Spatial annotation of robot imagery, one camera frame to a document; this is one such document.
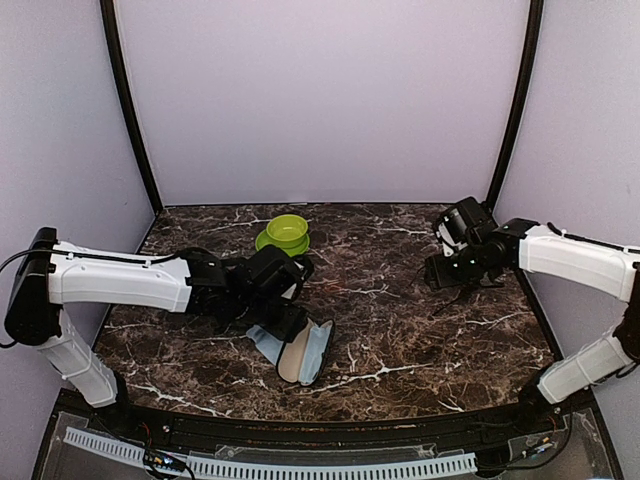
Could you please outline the black checkered glasses case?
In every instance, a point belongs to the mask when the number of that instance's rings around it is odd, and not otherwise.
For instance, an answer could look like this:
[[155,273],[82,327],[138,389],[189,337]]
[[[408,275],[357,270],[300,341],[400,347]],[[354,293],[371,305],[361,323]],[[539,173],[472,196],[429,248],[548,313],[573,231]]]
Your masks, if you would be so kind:
[[333,321],[321,325],[312,320],[290,343],[285,343],[276,362],[279,377],[287,383],[311,386],[318,379],[328,354]]

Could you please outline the black sunglasses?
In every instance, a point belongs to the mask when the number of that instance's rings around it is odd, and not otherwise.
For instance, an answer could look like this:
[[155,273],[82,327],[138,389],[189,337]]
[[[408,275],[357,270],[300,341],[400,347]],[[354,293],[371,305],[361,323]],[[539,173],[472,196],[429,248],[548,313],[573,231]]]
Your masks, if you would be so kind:
[[425,317],[437,317],[449,308],[468,302],[475,294],[497,290],[505,283],[484,277],[471,283],[442,286],[437,270],[427,263],[421,265],[403,291],[402,300],[415,312]]

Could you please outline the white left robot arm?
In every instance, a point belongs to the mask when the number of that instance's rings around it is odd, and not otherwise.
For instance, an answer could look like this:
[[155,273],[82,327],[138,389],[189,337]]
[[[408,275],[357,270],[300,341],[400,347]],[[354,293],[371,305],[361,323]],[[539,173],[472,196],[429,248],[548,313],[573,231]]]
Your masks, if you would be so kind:
[[314,266],[268,245],[249,258],[219,259],[202,248],[168,256],[91,250],[62,242],[43,227],[29,249],[12,257],[15,272],[4,320],[14,344],[38,349],[120,436],[141,427],[126,383],[81,338],[64,306],[133,305],[203,316],[227,326],[251,318],[279,340],[302,331],[305,309],[295,305]]

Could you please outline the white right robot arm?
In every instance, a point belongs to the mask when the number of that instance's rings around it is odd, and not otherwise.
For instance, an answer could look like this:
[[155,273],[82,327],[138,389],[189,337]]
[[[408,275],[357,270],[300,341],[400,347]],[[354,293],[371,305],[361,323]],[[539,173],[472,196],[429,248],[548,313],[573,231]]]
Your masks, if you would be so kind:
[[570,234],[552,223],[513,218],[499,224],[473,197],[441,213],[433,232],[442,251],[425,261],[433,291],[478,286],[505,270],[548,275],[625,303],[620,323],[578,352],[537,373],[519,393],[510,424],[534,432],[549,406],[639,364],[639,250]]

